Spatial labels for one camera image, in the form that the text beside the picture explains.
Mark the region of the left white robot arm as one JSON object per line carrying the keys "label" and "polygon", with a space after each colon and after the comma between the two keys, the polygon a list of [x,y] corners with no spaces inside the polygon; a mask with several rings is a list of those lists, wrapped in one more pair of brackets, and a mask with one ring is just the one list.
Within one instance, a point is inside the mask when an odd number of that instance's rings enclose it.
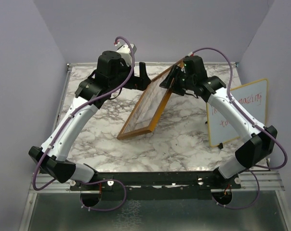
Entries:
{"label": "left white robot arm", "polygon": [[134,75],[134,54],[124,46],[99,56],[97,68],[79,83],[70,108],[53,133],[41,146],[30,148],[29,156],[37,164],[35,173],[42,170],[60,183],[81,181],[87,190],[97,186],[95,169],[68,161],[67,157],[81,130],[113,92],[122,88],[145,90],[150,84],[144,63],[140,76]]}

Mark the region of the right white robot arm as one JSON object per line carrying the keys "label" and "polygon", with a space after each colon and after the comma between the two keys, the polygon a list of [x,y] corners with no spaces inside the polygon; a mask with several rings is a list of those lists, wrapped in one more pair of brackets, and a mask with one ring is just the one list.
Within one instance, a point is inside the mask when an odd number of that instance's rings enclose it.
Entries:
{"label": "right white robot arm", "polygon": [[193,91],[224,116],[244,143],[236,150],[234,157],[213,171],[213,184],[217,188],[224,188],[230,183],[230,178],[272,153],[278,131],[274,126],[266,127],[254,119],[230,94],[219,77],[209,77],[201,57],[187,56],[183,59],[183,64],[183,67],[173,65],[160,87],[181,96],[187,90]]}

